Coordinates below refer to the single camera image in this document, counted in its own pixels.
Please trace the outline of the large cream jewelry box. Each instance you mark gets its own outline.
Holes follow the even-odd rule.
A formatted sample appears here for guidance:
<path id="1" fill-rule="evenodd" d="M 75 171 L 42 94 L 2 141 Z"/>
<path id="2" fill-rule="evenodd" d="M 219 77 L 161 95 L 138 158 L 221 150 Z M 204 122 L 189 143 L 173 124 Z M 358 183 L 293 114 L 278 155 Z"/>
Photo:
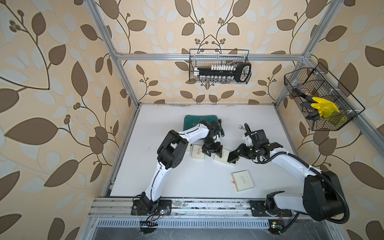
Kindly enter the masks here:
<path id="1" fill-rule="evenodd" d="M 237 192 L 254 188 L 254 183 L 248 170 L 232 173 Z"/>

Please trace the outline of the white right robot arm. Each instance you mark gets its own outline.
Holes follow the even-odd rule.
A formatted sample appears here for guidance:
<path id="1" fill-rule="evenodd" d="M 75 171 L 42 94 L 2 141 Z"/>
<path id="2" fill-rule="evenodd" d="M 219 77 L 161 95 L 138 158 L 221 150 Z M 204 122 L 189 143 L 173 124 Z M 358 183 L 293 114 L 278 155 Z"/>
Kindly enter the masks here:
<path id="1" fill-rule="evenodd" d="M 332 171 L 321 171 L 307 164 L 298 156 L 287 152 L 282 145 L 271 143 L 264 130 L 251 131 L 245 124 L 245 143 L 230 152 L 229 163 L 239 158 L 251 160 L 257 165 L 274 163 L 303 185 L 302 194 L 276 191 L 267 195 L 260 208 L 272 217 L 287 210 L 310 216 L 318 222 L 327 220 L 345 224 L 350 219 L 350 209 L 338 176 Z"/>

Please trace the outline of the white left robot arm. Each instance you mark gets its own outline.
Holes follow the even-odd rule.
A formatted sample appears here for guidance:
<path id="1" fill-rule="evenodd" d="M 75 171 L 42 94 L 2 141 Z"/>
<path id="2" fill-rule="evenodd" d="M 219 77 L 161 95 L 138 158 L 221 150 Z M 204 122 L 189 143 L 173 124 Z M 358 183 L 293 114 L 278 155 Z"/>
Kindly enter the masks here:
<path id="1" fill-rule="evenodd" d="M 148 186 L 141 193 L 140 202 L 148 214 L 157 211 L 157 202 L 161 198 L 167 177 L 172 169 L 176 168 L 184 158 L 187 147 L 196 141 L 202 140 L 202 153 L 208 157 L 215 154 L 223 156 L 223 146 L 220 143 L 221 126 L 217 121 L 201 121 L 196 126 L 176 132 L 171 130 L 166 135 L 157 150 L 156 172 Z"/>

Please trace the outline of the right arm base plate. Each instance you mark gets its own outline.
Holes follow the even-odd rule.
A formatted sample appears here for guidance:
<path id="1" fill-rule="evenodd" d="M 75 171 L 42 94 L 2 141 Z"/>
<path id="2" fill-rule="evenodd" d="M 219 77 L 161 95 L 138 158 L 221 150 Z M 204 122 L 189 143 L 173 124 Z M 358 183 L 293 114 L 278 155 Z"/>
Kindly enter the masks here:
<path id="1" fill-rule="evenodd" d="M 284 191 L 277 191 L 267 195 L 265 200 L 250 200 L 250 208 L 253 217 L 292 217 L 291 210 L 282 210 L 277 207 L 274 201 L 276 194 Z"/>

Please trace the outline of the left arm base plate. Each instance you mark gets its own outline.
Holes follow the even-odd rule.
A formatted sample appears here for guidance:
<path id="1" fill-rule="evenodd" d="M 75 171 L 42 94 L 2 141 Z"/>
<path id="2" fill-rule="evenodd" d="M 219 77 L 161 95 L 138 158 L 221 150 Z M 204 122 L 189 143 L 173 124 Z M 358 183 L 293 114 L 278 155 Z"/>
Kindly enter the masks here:
<path id="1" fill-rule="evenodd" d="M 159 199 L 153 202 L 145 192 L 137 195 L 132 199 L 133 206 L 131 215 L 133 216 L 150 216 L 150 215 L 169 215 L 172 211 L 172 201 Z"/>

